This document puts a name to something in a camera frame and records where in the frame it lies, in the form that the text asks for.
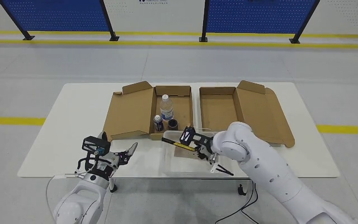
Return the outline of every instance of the panel base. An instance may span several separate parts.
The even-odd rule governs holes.
[[[32,40],[35,36],[30,36],[30,38],[23,38],[22,40]]]
[[[119,40],[119,36],[110,39],[110,41],[118,41],[118,40]]]
[[[199,37],[199,42],[208,42],[208,38],[203,39],[202,37]]]
[[[294,41],[293,38],[290,38],[289,40],[290,40],[291,44],[300,44],[300,41],[299,41],[299,40]]]

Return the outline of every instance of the box lid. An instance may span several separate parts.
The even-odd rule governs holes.
[[[147,81],[113,93],[103,127],[109,141],[149,133],[153,94],[154,88]]]
[[[237,87],[241,110],[238,117],[250,125],[254,134],[270,143],[292,147],[295,139],[276,94],[263,85],[241,81]]]

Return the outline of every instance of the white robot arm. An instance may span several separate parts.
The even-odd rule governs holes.
[[[110,152],[111,143],[102,132],[98,138],[89,136],[83,140],[82,149],[87,157],[78,161],[77,176],[82,180],[57,204],[53,218],[56,224],[96,224],[103,211],[103,200],[108,186],[111,192],[117,190],[110,179],[119,166],[126,165],[138,143],[124,152]],[[85,161],[86,172],[78,172]],[[81,190],[97,194],[96,200],[78,194]]]
[[[206,158],[210,163],[215,162],[217,154],[238,161],[247,176],[274,196],[299,224],[356,223],[341,209],[314,194],[276,150],[257,138],[247,124],[234,122],[228,130],[211,138],[187,127],[180,143],[165,138],[162,141],[196,151],[201,159]],[[195,148],[189,146],[192,142],[196,144]],[[233,175],[228,170],[219,171]]]

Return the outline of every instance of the spray can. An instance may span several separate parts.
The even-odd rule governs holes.
[[[160,115],[154,116],[154,126],[157,131],[161,132],[164,130],[163,118]]]

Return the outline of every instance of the blue wall panel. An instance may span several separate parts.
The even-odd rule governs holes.
[[[100,0],[3,0],[24,30],[108,31]]]
[[[294,34],[315,0],[210,0],[207,32]]]

